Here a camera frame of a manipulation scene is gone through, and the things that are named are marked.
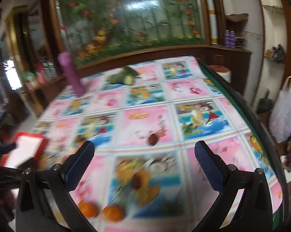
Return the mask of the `orange tangerine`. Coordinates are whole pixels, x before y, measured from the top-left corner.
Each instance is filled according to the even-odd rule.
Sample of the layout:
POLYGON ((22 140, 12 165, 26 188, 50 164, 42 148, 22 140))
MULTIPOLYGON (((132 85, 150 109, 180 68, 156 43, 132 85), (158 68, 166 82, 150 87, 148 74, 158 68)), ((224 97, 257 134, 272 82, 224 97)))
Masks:
POLYGON ((125 218, 125 210, 118 205, 108 205, 103 209, 103 218, 108 222, 120 222, 125 218))
POLYGON ((77 207, 86 218, 93 218, 99 214, 99 207, 92 202, 81 201, 77 204, 77 207))

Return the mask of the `red white tray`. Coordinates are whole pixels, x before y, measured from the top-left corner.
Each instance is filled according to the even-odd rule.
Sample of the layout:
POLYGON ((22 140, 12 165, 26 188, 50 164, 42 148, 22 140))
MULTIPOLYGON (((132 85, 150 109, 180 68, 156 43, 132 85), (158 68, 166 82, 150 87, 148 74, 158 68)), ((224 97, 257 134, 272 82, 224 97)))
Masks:
POLYGON ((16 148, 1 158, 0 166, 16 169, 29 159, 39 161, 49 139, 43 134, 18 132, 13 142, 16 143, 16 148))

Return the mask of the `fruit pattern tablecloth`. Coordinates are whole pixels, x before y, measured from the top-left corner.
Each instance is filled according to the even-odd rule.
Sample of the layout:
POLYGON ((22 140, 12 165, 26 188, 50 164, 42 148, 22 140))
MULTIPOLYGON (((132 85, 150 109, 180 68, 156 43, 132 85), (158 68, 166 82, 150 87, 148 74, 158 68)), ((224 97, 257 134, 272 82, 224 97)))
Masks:
POLYGON ((67 86, 50 103, 32 132, 49 139, 42 170, 63 163, 84 141, 95 155, 71 197, 95 203, 88 218, 97 231, 191 231, 218 192, 194 155, 205 141, 226 164, 261 168, 268 181, 273 221, 280 220, 282 190, 266 153, 237 107, 200 70, 193 57, 139 63, 134 85, 110 84, 119 69, 83 78, 88 92, 67 86), (103 209, 118 205, 120 222, 103 209))

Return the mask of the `white plastic bag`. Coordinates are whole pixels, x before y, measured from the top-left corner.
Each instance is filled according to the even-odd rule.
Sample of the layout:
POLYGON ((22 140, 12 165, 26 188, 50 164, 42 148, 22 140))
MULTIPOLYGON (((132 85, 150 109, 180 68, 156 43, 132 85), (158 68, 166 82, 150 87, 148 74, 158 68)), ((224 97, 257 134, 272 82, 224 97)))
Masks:
POLYGON ((291 135, 291 76, 279 91, 269 118, 269 131, 277 143, 286 141, 291 135))

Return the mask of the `purple thermos bottle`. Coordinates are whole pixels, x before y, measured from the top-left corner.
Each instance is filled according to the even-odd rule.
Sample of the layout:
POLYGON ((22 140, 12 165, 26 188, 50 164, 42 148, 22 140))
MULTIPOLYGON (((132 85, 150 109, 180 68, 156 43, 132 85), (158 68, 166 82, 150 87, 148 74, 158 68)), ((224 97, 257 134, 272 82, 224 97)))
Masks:
POLYGON ((86 88, 81 83, 77 69, 73 64, 71 53, 69 51, 63 51, 57 56, 57 59, 61 65, 61 68, 65 74, 68 83, 72 86, 76 96, 83 96, 86 93, 86 88))

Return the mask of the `green leafy vegetable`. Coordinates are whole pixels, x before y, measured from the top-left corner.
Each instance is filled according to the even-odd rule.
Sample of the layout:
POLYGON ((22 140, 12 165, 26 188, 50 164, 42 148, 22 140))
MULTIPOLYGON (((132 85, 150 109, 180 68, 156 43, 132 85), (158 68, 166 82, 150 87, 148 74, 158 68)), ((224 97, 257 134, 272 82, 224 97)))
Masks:
POLYGON ((139 73, 136 70, 125 66, 118 73, 110 75, 107 81, 110 84, 134 85, 134 80, 138 76, 139 73))

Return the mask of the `flower bamboo glass panel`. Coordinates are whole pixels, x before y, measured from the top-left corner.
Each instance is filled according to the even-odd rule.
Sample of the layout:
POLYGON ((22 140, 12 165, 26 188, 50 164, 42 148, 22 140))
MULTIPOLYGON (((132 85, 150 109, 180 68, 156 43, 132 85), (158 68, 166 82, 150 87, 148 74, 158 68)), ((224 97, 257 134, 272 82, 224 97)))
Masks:
POLYGON ((203 44, 198 0, 56 0, 77 66, 132 51, 203 44))

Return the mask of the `purple bottles on shelf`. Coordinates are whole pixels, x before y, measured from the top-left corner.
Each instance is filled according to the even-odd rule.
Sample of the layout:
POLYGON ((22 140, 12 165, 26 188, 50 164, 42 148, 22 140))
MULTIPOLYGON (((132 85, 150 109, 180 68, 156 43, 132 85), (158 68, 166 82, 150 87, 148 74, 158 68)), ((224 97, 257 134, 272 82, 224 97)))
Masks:
POLYGON ((236 47, 236 36, 233 30, 225 30, 225 47, 233 49, 236 47))

